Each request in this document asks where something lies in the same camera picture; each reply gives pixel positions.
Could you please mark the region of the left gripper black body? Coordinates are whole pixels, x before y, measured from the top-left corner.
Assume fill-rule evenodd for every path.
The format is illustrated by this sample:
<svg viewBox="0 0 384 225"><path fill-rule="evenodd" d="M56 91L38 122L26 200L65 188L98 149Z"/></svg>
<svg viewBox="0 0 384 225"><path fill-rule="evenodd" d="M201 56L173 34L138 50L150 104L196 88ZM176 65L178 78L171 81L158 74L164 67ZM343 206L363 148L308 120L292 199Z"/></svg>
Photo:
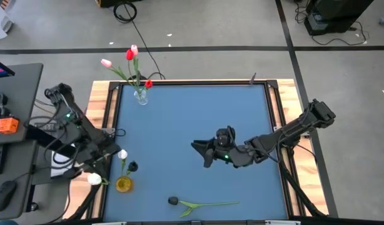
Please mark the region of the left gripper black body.
<svg viewBox="0 0 384 225"><path fill-rule="evenodd" d="M79 168L87 173L95 173L94 165L107 163L110 156L120 151L120 147L112 141L98 146L93 142L79 143Z"/></svg>

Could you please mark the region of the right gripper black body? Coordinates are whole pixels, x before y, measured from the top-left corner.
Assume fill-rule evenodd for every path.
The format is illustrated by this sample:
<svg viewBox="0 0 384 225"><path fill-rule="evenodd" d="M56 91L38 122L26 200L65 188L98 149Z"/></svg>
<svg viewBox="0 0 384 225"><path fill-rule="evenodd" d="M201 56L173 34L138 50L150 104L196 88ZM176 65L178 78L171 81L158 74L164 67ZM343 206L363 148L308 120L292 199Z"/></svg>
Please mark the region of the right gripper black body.
<svg viewBox="0 0 384 225"><path fill-rule="evenodd" d="M250 149L235 143L235 130L228 126L217 130L213 143L213 159L232 163L234 168L247 167L253 164Z"/></svg>

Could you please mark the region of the white artificial tulip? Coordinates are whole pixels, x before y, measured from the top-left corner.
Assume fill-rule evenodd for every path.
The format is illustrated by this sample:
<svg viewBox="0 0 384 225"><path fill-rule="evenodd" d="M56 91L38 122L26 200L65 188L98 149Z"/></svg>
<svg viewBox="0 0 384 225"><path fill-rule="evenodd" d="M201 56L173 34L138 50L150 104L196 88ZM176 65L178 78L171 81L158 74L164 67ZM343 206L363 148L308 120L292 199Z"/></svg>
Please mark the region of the white artificial tulip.
<svg viewBox="0 0 384 225"><path fill-rule="evenodd" d="M125 168L125 165L126 165L126 159L128 157L128 152L124 149L120 150L120 152L118 153L118 157L120 158L121 160L121 175L120 175L120 184L124 183L123 181L123 173L124 173L124 168Z"/></svg>
<svg viewBox="0 0 384 225"><path fill-rule="evenodd" d="M107 181L105 178L101 177L99 174L96 173L89 174L87 176L87 181L92 186L109 184L109 181Z"/></svg>

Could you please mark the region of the black artificial tulip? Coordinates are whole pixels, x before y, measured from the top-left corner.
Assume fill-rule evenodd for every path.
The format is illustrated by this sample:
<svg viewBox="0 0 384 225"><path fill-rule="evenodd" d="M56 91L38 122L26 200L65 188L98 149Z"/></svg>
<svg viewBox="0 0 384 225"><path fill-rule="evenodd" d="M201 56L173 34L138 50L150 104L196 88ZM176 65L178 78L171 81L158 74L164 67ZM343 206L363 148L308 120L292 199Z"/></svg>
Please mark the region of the black artificial tulip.
<svg viewBox="0 0 384 225"><path fill-rule="evenodd" d="M128 164L128 168L126 171L126 177L128 178L131 173L134 173L138 170L138 163L136 161L131 161Z"/></svg>
<svg viewBox="0 0 384 225"><path fill-rule="evenodd" d="M182 212L180 215L181 218L188 216L194 209L203 207L203 206L224 206L224 205L230 205L230 204L239 204L239 201L233 201L233 202L216 202L216 203L203 203L203 204L198 204L198 203L192 203L192 202L186 202L183 200L180 200L178 197L171 196L168 198L168 203L170 205L179 205L182 204L184 206L187 206L187 210Z"/></svg>

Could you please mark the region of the pink artificial tulip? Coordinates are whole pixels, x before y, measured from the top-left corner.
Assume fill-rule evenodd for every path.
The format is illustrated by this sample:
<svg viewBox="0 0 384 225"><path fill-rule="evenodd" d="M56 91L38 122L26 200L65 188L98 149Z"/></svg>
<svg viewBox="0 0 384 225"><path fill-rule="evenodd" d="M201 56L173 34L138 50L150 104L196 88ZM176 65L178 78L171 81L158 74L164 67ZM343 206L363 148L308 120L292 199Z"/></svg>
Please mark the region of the pink artificial tulip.
<svg viewBox="0 0 384 225"><path fill-rule="evenodd" d="M133 67L134 67L134 71L135 71L135 75L136 75L136 72L138 69L138 58L137 58L137 55L138 55L138 47L137 45L133 44L131 46L131 52L133 53Z"/></svg>
<svg viewBox="0 0 384 225"><path fill-rule="evenodd" d="M112 71L112 72L114 72L115 74L117 74L121 79L123 79L124 81L126 81L130 86L132 86L134 89L135 89L135 91L139 91L139 86L137 85L137 83L133 80L133 79L131 79L130 77L127 77L126 75L125 75L125 73L121 70L121 68L119 67L119 68L115 68L114 66L113 66L113 63L111 62L111 61L109 61L109 60L107 60L107 59L102 59L101 60L101 64L104 66L104 67L106 67L107 69L109 69L110 71Z"/></svg>

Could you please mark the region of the yellow glass vase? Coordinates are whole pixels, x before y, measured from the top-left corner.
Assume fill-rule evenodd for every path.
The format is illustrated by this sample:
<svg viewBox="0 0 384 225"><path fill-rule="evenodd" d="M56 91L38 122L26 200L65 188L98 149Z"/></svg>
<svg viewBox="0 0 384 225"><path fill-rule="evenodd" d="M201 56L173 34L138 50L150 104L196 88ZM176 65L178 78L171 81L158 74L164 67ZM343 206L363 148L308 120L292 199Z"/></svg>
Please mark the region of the yellow glass vase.
<svg viewBox="0 0 384 225"><path fill-rule="evenodd" d="M116 180L115 188L119 193L130 192L133 188L133 180L128 176L121 176Z"/></svg>

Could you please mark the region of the clear glass vase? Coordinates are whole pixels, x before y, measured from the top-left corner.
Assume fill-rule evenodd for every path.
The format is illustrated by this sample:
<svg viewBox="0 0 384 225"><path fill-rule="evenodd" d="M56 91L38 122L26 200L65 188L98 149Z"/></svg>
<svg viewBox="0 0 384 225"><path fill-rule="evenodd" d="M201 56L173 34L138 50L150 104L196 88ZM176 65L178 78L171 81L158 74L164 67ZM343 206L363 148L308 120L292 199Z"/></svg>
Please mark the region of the clear glass vase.
<svg viewBox="0 0 384 225"><path fill-rule="evenodd" d="M134 92L134 97L137 99L140 105L146 105L148 103L147 90L140 89Z"/></svg>

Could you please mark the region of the blue table mat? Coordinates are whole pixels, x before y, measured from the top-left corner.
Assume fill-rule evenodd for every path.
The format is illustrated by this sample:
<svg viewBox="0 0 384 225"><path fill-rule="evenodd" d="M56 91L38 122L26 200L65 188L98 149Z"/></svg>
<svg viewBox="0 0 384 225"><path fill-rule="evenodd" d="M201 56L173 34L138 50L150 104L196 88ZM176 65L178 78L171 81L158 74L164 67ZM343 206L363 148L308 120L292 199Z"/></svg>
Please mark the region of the blue table mat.
<svg viewBox="0 0 384 225"><path fill-rule="evenodd" d="M155 86L148 91L146 105L124 86L116 143L128 152L128 161L138 163L138 170L131 175L130 192L109 185L105 221L286 218L280 172L271 159L238 169L220 160L204 167L191 143L211 139L227 126L235 129L238 144L271 132L262 85ZM180 217L188 207L170 205L171 196L198 204L240 203L203 206Z"/></svg>

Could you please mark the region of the black support beam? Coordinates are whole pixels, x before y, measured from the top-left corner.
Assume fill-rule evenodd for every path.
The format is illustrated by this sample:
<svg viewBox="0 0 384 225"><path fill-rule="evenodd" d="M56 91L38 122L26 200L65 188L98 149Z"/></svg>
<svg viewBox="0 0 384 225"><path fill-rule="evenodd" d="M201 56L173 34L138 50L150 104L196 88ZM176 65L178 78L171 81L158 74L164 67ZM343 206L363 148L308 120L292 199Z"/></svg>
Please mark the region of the black support beam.
<svg viewBox="0 0 384 225"><path fill-rule="evenodd" d="M40 128L29 126L26 133L26 139L35 140L39 146L70 158L76 153L76 148L72 147L70 144L63 143L61 141L61 136L63 135L64 133L60 134L58 137L54 137Z"/></svg>

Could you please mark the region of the grey keyboard shelf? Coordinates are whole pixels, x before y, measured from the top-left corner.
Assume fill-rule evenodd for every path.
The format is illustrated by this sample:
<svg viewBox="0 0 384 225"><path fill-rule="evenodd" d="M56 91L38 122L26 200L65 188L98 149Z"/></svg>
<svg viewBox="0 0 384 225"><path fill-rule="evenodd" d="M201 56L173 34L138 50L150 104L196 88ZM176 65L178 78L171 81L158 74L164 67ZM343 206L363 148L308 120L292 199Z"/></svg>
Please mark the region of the grey keyboard shelf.
<svg viewBox="0 0 384 225"><path fill-rule="evenodd" d="M27 205L31 171L38 146L36 141L24 141L0 146L2 149L5 150L6 158L0 174L0 186L6 181L15 180L17 188L8 206L0 211L0 220L15 219L24 212Z"/></svg>

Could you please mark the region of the orange box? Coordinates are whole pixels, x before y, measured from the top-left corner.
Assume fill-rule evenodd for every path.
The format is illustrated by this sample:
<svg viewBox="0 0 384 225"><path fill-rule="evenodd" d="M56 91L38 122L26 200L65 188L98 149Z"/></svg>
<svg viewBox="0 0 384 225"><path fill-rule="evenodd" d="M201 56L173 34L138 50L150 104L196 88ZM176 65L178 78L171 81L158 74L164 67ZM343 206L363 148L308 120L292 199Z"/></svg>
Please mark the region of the orange box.
<svg viewBox="0 0 384 225"><path fill-rule="evenodd" d="M19 120L14 117L0 119L0 134L14 134L18 130Z"/></svg>

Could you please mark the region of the grey desk top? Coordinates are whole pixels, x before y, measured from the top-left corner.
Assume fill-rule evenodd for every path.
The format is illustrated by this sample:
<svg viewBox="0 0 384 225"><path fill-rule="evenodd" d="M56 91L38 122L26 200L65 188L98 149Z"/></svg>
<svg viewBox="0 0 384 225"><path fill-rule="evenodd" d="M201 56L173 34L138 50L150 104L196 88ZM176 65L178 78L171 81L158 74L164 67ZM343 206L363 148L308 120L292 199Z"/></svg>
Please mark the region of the grey desk top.
<svg viewBox="0 0 384 225"><path fill-rule="evenodd" d="M19 119L19 125L14 134L0 134L0 144L25 140L28 129L24 127L24 122L32 114L43 64L19 64L9 66L9 69L14 71L15 75L0 78L0 92L7 96L7 108Z"/></svg>

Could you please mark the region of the black computer mouse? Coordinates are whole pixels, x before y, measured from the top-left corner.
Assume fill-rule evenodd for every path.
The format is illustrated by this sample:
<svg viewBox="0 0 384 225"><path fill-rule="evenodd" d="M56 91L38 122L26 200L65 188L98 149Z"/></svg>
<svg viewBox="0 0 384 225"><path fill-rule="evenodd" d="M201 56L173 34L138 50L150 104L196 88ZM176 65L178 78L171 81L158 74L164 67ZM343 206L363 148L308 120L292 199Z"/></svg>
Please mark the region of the black computer mouse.
<svg viewBox="0 0 384 225"><path fill-rule="evenodd" d="M6 181L0 185L0 211L9 205L17 188L16 181Z"/></svg>

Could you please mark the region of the black floor machine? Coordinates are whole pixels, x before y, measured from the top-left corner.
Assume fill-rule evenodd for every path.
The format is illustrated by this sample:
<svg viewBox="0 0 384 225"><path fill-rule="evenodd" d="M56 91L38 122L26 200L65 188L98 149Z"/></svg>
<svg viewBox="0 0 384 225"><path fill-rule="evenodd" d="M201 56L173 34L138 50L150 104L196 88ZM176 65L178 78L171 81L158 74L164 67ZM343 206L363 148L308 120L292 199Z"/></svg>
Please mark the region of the black floor machine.
<svg viewBox="0 0 384 225"><path fill-rule="evenodd" d="M345 33L374 0L310 0L304 25L308 34Z"/></svg>

